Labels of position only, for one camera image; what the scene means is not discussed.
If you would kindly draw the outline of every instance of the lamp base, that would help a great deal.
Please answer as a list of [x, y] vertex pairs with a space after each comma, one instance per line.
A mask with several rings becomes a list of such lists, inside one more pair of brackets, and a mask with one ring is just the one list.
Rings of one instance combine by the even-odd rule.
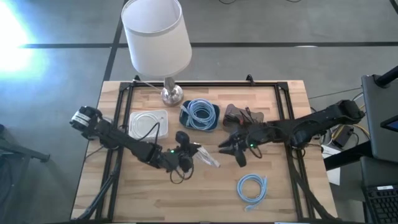
[[166, 88], [162, 90], [162, 100], [167, 106], [175, 106], [179, 104], [184, 98], [184, 92], [179, 85], [174, 85], [173, 90], [169, 91]]

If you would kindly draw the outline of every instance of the black metal frame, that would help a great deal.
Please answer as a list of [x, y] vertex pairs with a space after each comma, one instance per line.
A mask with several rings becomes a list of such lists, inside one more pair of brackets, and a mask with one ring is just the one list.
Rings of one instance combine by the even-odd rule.
[[[162, 82], [151, 82], [151, 84], [154, 86], [157, 86], [157, 87], [163, 86]], [[207, 87], [209, 87], [209, 86], [252, 86], [254, 88], [255, 87], [273, 87], [275, 90], [275, 97], [276, 97], [276, 101], [277, 101], [277, 107], [278, 107], [280, 119], [286, 119], [284, 109], [282, 106], [282, 97], [281, 97], [282, 91], [284, 92], [284, 95], [285, 95], [287, 112], [289, 114], [289, 118], [294, 119], [293, 106], [292, 106], [292, 102], [290, 99], [289, 87], [288, 87], [287, 82], [258, 82], [258, 83], [256, 83], [256, 82], [254, 82], [252, 77], [250, 75], [248, 75], [246, 81], [242, 81], [242, 82], [177, 82], [177, 84], [180, 85], [181, 87], [188, 87], [188, 86], [207, 86]], [[118, 100], [116, 103], [116, 109], [115, 109], [115, 114], [114, 114], [115, 127], [118, 125], [119, 114], [121, 112], [124, 92], [128, 90], [126, 109], [124, 112], [124, 119], [123, 119], [123, 124], [122, 124], [122, 127], [124, 127], [124, 128], [127, 127], [128, 117], [129, 117], [128, 114], [130, 113], [131, 102], [132, 102], [132, 93], [134, 91], [134, 87], [146, 87], [146, 84], [137, 83], [137, 82], [122, 82], [122, 83], [120, 83], [119, 95], [118, 95]], [[311, 191], [309, 189], [307, 173], [305, 170], [304, 159], [303, 159], [303, 155], [302, 155], [301, 151], [296, 151], [298, 168], [299, 168], [299, 172], [300, 172], [299, 173], [299, 172], [297, 172], [297, 170], [294, 166], [294, 160], [293, 160], [293, 156], [292, 156], [292, 148], [288, 144], [285, 144], [285, 150], [286, 150], [287, 165], [288, 165], [289, 174], [290, 174], [290, 181], [292, 184], [292, 192], [293, 192], [293, 196], [294, 196], [297, 220], [299, 222], [308, 222], [309, 220], [311, 220], [312, 222], [316, 222], [316, 223], [329, 223], [329, 222], [334, 223], [334, 222], [336, 222], [337, 220], [335, 220], [331, 215], [329, 215], [327, 213], [327, 211], [320, 205], [318, 200], [315, 198], [315, 196], [311, 193]], [[111, 168], [112, 156], [113, 156], [113, 151], [108, 151], [108, 153], [106, 155], [105, 168], [104, 168], [104, 172], [103, 172], [103, 180], [101, 183], [101, 186], [104, 186], [104, 185], [106, 185], [107, 181], [109, 181], [109, 178], [111, 176], [114, 177], [112, 179], [112, 190], [111, 190], [111, 196], [110, 196], [110, 201], [109, 201], [107, 217], [106, 218], [102, 217], [102, 212], [103, 212], [103, 196], [102, 196], [102, 198], [100, 199], [100, 202], [98, 203], [94, 220], [71, 220], [70, 223], [84, 223], [84, 222], [104, 223], [104, 222], [111, 222], [113, 220], [114, 206], [116, 203], [116, 194], [118, 191], [118, 182], [119, 182], [121, 161], [123, 158], [123, 148], [121, 147], [117, 151], [116, 165], [112, 172], [114, 175], [109, 175], [110, 168]], [[308, 210], [308, 218], [304, 217], [304, 214], [303, 214], [298, 185], [304, 192], [306, 206], [307, 206], [307, 210]], [[323, 218], [322, 220], [315, 218], [314, 208], [320, 214], [320, 216]]]

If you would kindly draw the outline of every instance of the white lamp shade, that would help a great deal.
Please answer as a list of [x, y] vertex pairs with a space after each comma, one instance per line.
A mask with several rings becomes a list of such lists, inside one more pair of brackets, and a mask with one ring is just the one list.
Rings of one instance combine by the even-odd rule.
[[121, 17], [139, 73], [171, 77], [188, 66], [192, 48], [177, 0], [130, 0]]

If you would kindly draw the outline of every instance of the desk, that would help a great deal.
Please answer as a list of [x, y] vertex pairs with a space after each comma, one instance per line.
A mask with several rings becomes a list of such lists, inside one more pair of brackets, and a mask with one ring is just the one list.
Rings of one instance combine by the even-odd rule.
[[[296, 118], [310, 113], [310, 105], [303, 81], [287, 81]], [[98, 109], [112, 118], [115, 111], [120, 82], [104, 82]], [[283, 144], [265, 144], [260, 147], [263, 158], [255, 158], [249, 151], [246, 167], [239, 168], [233, 156], [219, 154], [217, 145], [228, 137], [221, 127], [226, 106], [250, 107], [263, 112], [264, 121], [279, 119], [275, 90], [270, 87], [185, 87], [184, 100], [205, 98], [220, 106], [219, 125], [212, 133], [185, 129], [178, 122], [180, 108], [168, 108], [159, 92], [151, 87], [135, 87], [131, 112], [165, 109], [169, 114], [169, 136], [159, 144], [167, 148], [177, 145], [175, 133], [184, 130], [191, 141], [202, 144], [217, 159], [221, 167], [214, 168], [194, 160], [195, 172], [190, 180], [175, 185], [164, 170], [140, 163], [128, 150], [124, 150], [114, 211], [114, 222], [274, 222], [297, 221], [285, 149]], [[98, 141], [89, 143], [87, 153], [99, 148]], [[336, 217], [326, 169], [320, 148], [306, 148], [304, 157], [308, 181], [312, 192], [327, 211]], [[72, 217], [79, 216], [98, 193], [103, 175], [106, 151], [90, 156], [84, 163]], [[236, 193], [238, 180], [246, 174], [268, 176], [266, 199], [253, 211], [245, 212], [246, 204]], [[244, 186], [244, 194], [255, 197], [259, 187], [255, 183]], [[304, 196], [300, 196], [305, 210]], [[103, 215], [108, 211], [109, 196], [105, 200]]]

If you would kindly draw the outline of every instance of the wooden tabletop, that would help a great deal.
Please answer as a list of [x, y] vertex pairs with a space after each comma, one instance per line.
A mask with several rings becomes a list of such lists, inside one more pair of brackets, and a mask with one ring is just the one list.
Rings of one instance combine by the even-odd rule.
[[[287, 81], [296, 118], [310, 113], [310, 105], [303, 81]], [[120, 82], [104, 82], [98, 109], [105, 117], [113, 118]], [[260, 146], [262, 159], [245, 152], [248, 164], [240, 168], [233, 156], [218, 153], [217, 145], [228, 137], [221, 128], [226, 106], [233, 103], [239, 108], [250, 107], [253, 112], [263, 112], [264, 121], [278, 120], [274, 89], [271, 87], [186, 87], [184, 101], [205, 98], [221, 109], [218, 127], [212, 133], [185, 129], [179, 122], [180, 107], [166, 107], [158, 91], [151, 87], [134, 88], [131, 112], [167, 110], [169, 136], [159, 144], [164, 149], [175, 148], [175, 133], [185, 131], [191, 141], [202, 144], [220, 162], [215, 168], [194, 159], [195, 172], [190, 180], [175, 185], [162, 169], [139, 162], [127, 149], [124, 150], [114, 222], [274, 222], [297, 221], [294, 200], [283, 144]], [[87, 153], [99, 148], [98, 141], [89, 143]], [[106, 157], [106, 150], [93, 154], [84, 163], [72, 217], [83, 213], [98, 193]], [[336, 216], [320, 147], [306, 148], [304, 157], [308, 181], [320, 203]], [[246, 174], [268, 177], [266, 199], [250, 212], [236, 193], [238, 180]], [[248, 182], [244, 194], [255, 197], [259, 193], [256, 183]], [[108, 211], [109, 194], [103, 214]], [[302, 207], [305, 200], [301, 194]]]

